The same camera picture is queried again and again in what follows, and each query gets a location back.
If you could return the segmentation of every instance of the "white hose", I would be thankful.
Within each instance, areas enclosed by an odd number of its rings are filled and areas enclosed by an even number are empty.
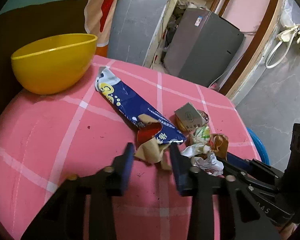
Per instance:
[[[296,35],[296,33],[298,32],[298,30],[294,30],[292,35],[291,35],[291,38],[289,40],[289,44],[288,44],[288,47],[286,49],[286,51],[284,52],[284,54],[282,55],[282,57],[274,64],[272,65],[269,65],[270,63],[270,59],[272,57],[272,55],[276,52],[276,50],[280,47],[280,45],[283,43],[283,41],[279,41],[278,44],[274,47],[274,49],[269,53],[268,57],[266,58],[266,62],[265,62],[265,66],[266,68],[273,68],[275,66],[277,66],[283,59],[284,57],[287,55],[288,53],[288,50],[290,49],[290,46],[292,44],[292,41],[293,41],[293,38],[294,36]]]

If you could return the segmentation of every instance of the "bowl rim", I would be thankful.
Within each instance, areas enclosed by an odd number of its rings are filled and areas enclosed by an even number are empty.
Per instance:
[[[33,53],[30,53],[30,54],[26,54],[26,55],[21,55],[21,56],[16,56],[16,57],[13,56],[18,50],[22,49],[22,48],[25,47],[25,46],[28,46],[28,45],[31,44],[31,43],[34,43],[34,42],[37,42],[37,41],[41,41],[41,40],[44,40],[44,39],[48,39],[48,38],[51,38],[51,37],[56,37],[56,36],[66,36],[66,35],[84,35],[84,36],[91,36],[91,37],[93,37],[93,39],[92,39],[92,40],[88,40],[88,41],[83,41],[83,42],[77,42],[77,43],[73,43],[73,44],[69,44],[69,45],[65,45],[65,46],[60,46],[60,47],[56,47],[56,48],[53,48],[53,49],[41,50],[41,51],[38,51],[38,52],[33,52]],[[74,47],[74,46],[77,46],[77,45],[82,45],[82,44],[91,43],[91,42],[96,41],[96,40],[97,40],[97,36],[96,36],[96,35],[93,35],[93,34],[90,34],[90,33],[65,33],[65,34],[60,34],[60,35],[49,36],[49,37],[46,37],[46,38],[43,38],[43,39],[39,39],[39,40],[33,41],[33,42],[31,42],[31,43],[28,43],[28,44],[26,44],[25,46],[22,46],[21,48],[17,49],[17,50],[11,55],[11,60],[21,59],[21,58],[26,58],[26,57],[32,57],[32,56],[40,55],[40,54],[43,54],[43,53],[46,53],[46,52],[49,52],[49,51],[60,50],[60,49],[65,49],[65,48]]]

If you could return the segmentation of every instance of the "pink tablecloth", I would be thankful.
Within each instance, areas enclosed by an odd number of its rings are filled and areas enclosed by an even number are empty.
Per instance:
[[[95,56],[71,89],[38,96],[21,91],[0,117],[0,220],[16,239],[68,174],[87,176],[109,165],[135,133],[95,91],[99,66],[108,65],[127,85],[173,121],[191,102],[210,117],[212,132],[229,137],[229,151],[259,158],[233,104],[223,95],[129,63]],[[173,176],[135,161],[124,197],[113,199],[118,240],[185,240],[191,198],[180,197]],[[216,221],[217,238],[218,222]]]

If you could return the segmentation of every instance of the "plastic bowl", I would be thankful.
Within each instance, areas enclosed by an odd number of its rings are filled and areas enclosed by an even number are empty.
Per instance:
[[[13,72],[27,90],[49,95],[74,85],[87,71],[97,37],[71,33],[31,42],[11,56]]]

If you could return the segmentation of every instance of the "pink wall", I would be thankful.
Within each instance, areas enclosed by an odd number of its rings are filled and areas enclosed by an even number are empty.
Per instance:
[[[263,19],[270,0],[230,0],[229,4],[223,13],[223,18],[231,22],[242,32],[256,31]],[[249,46],[253,36],[245,35],[245,39],[239,48],[238,52],[230,62],[228,67],[231,67],[245,52]],[[232,70],[225,76],[221,86],[231,74]]]

